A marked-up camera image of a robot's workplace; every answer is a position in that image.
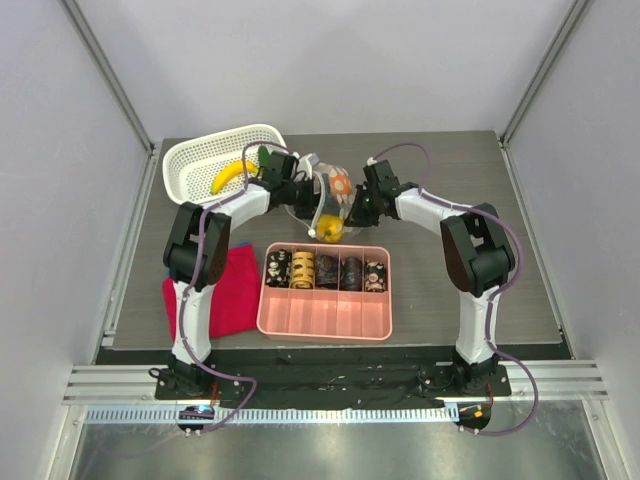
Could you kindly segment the orange toy fruit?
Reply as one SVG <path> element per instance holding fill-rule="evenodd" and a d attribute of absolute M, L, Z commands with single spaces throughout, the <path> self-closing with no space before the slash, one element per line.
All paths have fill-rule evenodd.
<path fill-rule="evenodd" d="M 332 197 L 336 202 L 345 202 L 352 193 L 352 184 L 348 175 L 330 174 L 329 185 Z"/>

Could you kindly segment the clear polka dot zip bag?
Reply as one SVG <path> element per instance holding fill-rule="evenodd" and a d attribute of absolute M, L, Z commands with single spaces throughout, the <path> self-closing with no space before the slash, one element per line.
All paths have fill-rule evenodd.
<path fill-rule="evenodd" d="M 298 219 L 293 214 L 293 209 L 291 207 L 289 206 L 285 207 L 286 212 L 291 217 L 296 218 L 298 222 L 302 223 L 305 226 L 305 229 L 307 230 L 308 236 L 315 240 L 318 240 L 316 238 L 316 232 L 315 232 L 316 224 L 319 220 L 319 217 L 322 214 L 339 216 L 344 221 L 344 235 L 340 241 L 344 240 L 345 238 L 353 237 L 359 234 L 360 231 L 362 230 L 362 228 L 353 228 L 353 227 L 345 226 L 346 217 L 351 209 L 351 205 L 355 198 L 355 187 L 351 182 L 352 193 L 350 194 L 348 200 L 345 202 L 336 202 L 332 197 L 330 185 L 329 185 L 329 175 L 336 174 L 336 173 L 349 176 L 348 171 L 344 167 L 333 165 L 333 164 L 327 164 L 321 161 L 314 168 L 313 177 L 311 178 L 311 180 L 314 181 L 315 192 L 320 194 L 320 201 L 319 201 L 316 213 L 312 220 Z M 308 179 L 304 176 L 304 173 L 302 175 L 297 174 L 296 177 L 299 180 Z"/>

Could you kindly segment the yellow toy fruit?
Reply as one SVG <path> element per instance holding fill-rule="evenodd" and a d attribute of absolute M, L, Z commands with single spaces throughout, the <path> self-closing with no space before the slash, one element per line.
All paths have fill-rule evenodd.
<path fill-rule="evenodd" d="M 339 216 L 322 214 L 315 228 L 316 238 L 324 243 L 338 243 L 344 235 L 344 221 Z"/>

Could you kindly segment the green toy cucumber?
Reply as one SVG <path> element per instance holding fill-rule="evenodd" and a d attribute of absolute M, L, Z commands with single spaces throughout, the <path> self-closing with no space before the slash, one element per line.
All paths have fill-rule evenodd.
<path fill-rule="evenodd" d="M 270 164 L 271 151 L 264 145 L 261 145 L 257 150 L 258 163 L 260 169 L 267 169 Z"/>

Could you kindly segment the yellow toy banana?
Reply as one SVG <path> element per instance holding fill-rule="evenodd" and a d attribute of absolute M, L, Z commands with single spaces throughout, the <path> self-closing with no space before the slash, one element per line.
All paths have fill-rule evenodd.
<path fill-rule="evenodd" d="M 251 177 L 257 173 L 258 168 L 253 163 L 243 163 L 241 160 L 234 161 L 216 174 L 211 184 L 210 193 L 219 195 L 235 191 L 242 186 L 245 175 Z"/>

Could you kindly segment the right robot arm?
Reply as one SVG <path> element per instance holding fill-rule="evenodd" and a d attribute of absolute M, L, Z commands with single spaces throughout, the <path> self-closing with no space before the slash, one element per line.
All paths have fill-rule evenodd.
<path fill-rule="evenodd" d="M 356 187 L 346 225 L 372 227 L 387 216 L 440 237 L 446 271 L 460 298 L 450 385 L 465 395 L 477 393 L 498 367 L 493 340 L 498 305 L 517 267 L 509 230 L 492 205 L 456 204 L 415 183 L 401 183 L 386 160 L 368 160 L 363 172 L 365 181 Z"/>

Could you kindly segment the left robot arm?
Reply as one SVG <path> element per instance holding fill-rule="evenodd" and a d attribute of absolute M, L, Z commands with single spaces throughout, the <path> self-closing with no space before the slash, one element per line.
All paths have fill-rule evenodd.
<path fill-rule="evenodd" d="M 248 175 L 240 160 L 243 185 L 208 206 L 180 205 L 167 241 L 163 263 L 175 298 L 175 337 L 168 369 L 180 373 L 179 388 L 190 398 L 205 397 L 218 373 L 207 365 L 211 354 L 211 305 L 217 283 L 224 275 L 232 231 L 281 206 L 318 212 L 313 172 L 320 160 L 314 153 L 301 158 L 281 145 L 267 152 L 269 161 L 258 174 Z"/>

